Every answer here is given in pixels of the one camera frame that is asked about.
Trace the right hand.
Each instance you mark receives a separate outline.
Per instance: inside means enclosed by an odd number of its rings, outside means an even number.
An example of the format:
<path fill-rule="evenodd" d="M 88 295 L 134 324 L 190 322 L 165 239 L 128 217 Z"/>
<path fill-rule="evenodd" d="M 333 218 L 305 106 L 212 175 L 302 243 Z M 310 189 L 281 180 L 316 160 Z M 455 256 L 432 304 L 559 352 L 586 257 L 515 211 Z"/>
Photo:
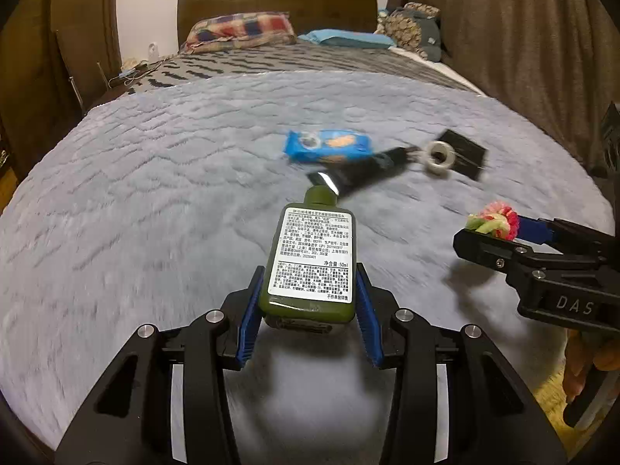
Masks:
<path fill-rule="evenodd" d="M 619 370 L 619 338 L 600 346 L 588 345 L 579 331 L 567 330 L 567 345 L 564 350 L 565 367 L 562 381 L 567 403 L 572 403 L 586 386 L 589 369 L 594 366 L 602 372 Z"/>

